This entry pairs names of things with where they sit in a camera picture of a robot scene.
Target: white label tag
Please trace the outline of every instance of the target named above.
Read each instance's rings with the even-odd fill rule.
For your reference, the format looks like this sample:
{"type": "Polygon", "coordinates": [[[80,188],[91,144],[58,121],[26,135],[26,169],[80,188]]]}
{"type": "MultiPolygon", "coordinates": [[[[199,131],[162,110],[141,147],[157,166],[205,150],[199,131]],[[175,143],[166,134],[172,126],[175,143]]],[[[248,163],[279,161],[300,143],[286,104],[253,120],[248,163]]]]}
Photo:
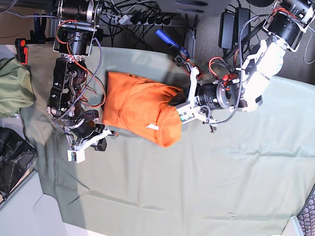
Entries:
{"type": "Polygon", "coordinates": [[[154,130],[159,130],[159,127],[156,126],[156,125],[154,125],[154,124],[149,124],[149,125],[147,126],[147,128],[149,128],[149,129],[154,129],[154,130]]]}

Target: orange shirt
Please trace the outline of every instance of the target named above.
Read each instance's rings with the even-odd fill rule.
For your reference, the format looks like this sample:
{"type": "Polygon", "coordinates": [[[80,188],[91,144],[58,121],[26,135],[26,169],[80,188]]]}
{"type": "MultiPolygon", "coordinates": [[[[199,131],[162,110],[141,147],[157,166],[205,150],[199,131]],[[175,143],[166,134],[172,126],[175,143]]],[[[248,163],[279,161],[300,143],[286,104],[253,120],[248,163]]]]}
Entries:
{"type": "Polygon", "coordinates": [[[109,72],[103,123],[169,147],[180,140],[182,122],[168,103],[182,89],[128,73],[109,72]]]}

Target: red clamp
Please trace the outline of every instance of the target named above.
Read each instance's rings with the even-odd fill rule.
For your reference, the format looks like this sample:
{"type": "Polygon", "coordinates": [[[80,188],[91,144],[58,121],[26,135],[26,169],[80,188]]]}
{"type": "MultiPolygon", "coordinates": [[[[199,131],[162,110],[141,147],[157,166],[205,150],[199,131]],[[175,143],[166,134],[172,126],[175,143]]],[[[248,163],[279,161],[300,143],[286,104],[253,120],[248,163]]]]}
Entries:
{"type": "Polygon", "coordinates": [[[26,65],[29,60],[29,48],[26,46],[26,39],[18,38],[15,40],[16,58],[22,64],[26,65]]]}

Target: black box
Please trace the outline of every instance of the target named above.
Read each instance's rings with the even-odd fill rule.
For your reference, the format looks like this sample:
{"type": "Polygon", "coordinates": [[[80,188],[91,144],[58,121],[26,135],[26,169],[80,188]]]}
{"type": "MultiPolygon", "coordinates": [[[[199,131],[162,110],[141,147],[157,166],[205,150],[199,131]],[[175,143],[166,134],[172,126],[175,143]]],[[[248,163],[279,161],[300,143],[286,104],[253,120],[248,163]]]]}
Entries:
{"type": "Polygon", "coordinates": [[[234,43],[235,14],[224,12],[221,14],[219,47],[232,49],[234,43]]]}
{"type": "MultiPolygon", "coordinates": [[[[246,8],[237,8],[235,17],[235,43],[238,43],[238,35],[241,31],[243,25],[250,20],[251,11],[246,8]]],[[[251,32],[251,25],[248,24],[242,33],[242,40],[251,32]]]]}

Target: gray floor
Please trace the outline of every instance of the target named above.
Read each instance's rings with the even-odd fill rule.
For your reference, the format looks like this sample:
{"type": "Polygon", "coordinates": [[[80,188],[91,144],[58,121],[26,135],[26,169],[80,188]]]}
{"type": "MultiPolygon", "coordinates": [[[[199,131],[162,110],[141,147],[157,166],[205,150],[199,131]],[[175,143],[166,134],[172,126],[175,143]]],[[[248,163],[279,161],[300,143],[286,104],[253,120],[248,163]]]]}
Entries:
{"type": "MultiPolygon", "coordinates": [[[[248,7],[249,4],[246,0],[241,0],[243,7],[248,7]]],[[[237,6],[236,1],[232,1],[231,4],[237,6]]],[[[269,14],[271,12],[271,6],[266,8],[258,8],[251,6],[253,12],[258,14],[269,14]]],[[[155,31],[158,29],[154,27],[150,30],[150,32],[145,37],[145,40],[148,44],[152,45],[154,51],[169,53],[171,51],[167,48],[165,43],[163,43],[157,36],[155,36],[155,31]]],[[[180,28],[164,27],[169,35],[173,37],[175,41],[178,43],[183,43],[184,31],[180,28]]],[[[220,17],[203,17],[199,23],[199,27],[197,30],[196,36],[196,56],[195,58],[199,61],[208,61],[210,58],[215,56],[222,56],[222,49],[218,47],[218,35],[220,30],[220,17]]],[[[289,79],[294,79],[310,84],[315,85],[315,77],[313,73],[315,72],[315,64],[307,65],[304,63],[304,51],[307,45],[307,42],[310,38],[310,32],[307,32],[301,41],[300,48],[297,53],[288,52],[284,58],[284,65],[281,72],[278,74],[279,76],[286,77],[289,79]]],[[[259,34],[260,39],[266,38],[264,33],[259,34]]],[[[309,51],[307,53],[307,60],[311,61],[315,58],[315,49],[313,47],[315,37],[312,38],[310,43],[309,51]]],[[[122,36],[122,34],[115,36],[114,39],[114,47],[123,47],[123,48],[137,48],[145,50],[145,47],[138,43],[135,47],[134,45],[137,43],[137,40],[133,39],[130,34],[127,34],[127,37],[122,36]]],[[[251,41],[251,45],[255,45],[258,43],[258,40],[255,38],[251,41]]],[[[103,43],[104,46],[111,46],[110,38],[105,38],[103,43]]]]}

